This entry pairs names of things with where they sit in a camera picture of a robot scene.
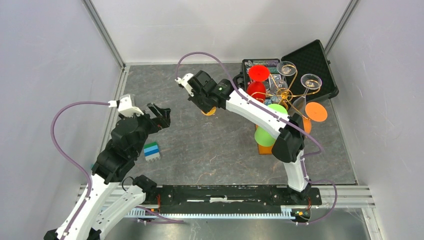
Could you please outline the orange wine glass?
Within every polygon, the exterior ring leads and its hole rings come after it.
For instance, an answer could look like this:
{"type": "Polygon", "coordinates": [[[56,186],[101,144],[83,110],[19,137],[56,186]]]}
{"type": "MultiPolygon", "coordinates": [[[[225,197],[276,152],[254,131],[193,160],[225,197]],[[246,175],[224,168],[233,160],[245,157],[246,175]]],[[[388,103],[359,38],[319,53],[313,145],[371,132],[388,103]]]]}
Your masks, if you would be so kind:
{"type": "Polygon", "coordinates": [[[302,115],[303,129],[310,134],[312,122],[324,122],[328,118],[326,108],[318,102],[309,102],[300,109],[302,115]]]}

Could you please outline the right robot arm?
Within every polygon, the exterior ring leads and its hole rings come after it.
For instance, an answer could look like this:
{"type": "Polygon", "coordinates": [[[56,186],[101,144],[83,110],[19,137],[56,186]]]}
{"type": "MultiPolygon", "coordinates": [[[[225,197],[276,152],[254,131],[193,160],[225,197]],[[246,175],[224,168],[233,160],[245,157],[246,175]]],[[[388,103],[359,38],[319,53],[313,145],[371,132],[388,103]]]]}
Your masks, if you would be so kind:
{"type": "Polygon", "coordinates": [[[238,88],[234,81],[222,79],[216,82],[203,70],[196,74],[187,73],[175,81],[188,92],[188,100],[202,112],[207,113],[214,108],[227,110],[270,134],[275,141],[271,153],[283,163],[286,171],[289,199],[295,204],[309,199],[312,182],[304,164],[307,133],[303,130],[300,115],[290,116],[271,109],[238,88]]]}

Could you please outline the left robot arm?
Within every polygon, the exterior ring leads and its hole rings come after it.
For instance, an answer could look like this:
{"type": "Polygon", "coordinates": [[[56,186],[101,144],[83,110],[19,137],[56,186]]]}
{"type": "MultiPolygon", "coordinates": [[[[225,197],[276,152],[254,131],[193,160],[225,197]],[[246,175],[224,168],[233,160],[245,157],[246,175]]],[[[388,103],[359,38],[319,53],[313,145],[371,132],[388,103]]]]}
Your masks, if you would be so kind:
{"type": "Polygon", "coordinates": [[[171,109],[160,108],[154,103],[147,105],[154,117],[132,102],[112,100],[106,105],[117,108],[119,120],[111,131],[111,138],[104,150],[97,156],[91,173],[71,159],[59,146],[55,137],[56,121],[70,106],[62,108],[51,123],[50,134],[55,147],[83,172],[87,186],[63,224],[49,230],[43,237],[45,240],[103,240],[137,205],[143,202],[151,204],[157,198],[156,183],[141,175],[136,177],[134,184],[122,197],[101,211],[107,198],[135,166],[148,136],[168,128],[171,124],[171,109]]]}

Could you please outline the yellow wine glass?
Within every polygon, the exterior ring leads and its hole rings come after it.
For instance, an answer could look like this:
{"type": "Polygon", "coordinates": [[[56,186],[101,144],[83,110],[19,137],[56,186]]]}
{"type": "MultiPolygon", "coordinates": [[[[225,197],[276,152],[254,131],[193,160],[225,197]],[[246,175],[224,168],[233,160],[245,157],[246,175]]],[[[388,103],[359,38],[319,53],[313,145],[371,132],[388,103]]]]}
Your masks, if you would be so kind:
{"type": "Polygon", "coordinates": [[[217,108],[214,106],[208,112],[202,110],[201,113],[205,116],[213,116],[216,113],[216,110],[217,108]]]}

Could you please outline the red wine glass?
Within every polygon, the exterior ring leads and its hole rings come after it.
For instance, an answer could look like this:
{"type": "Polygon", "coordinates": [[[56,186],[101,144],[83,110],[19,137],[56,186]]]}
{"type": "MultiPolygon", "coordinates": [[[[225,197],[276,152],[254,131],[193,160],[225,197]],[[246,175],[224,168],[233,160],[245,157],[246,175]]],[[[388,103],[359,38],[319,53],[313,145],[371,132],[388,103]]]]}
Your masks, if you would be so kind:
{"type": "Polygon", "coordinates": [[[264,82],[269,75],[270,71],[264,65],[254,65],[248,70],[251,83],[248,85],[246,92],[260,103],[264,103],[267,97],[267,89],[264,82]]]}

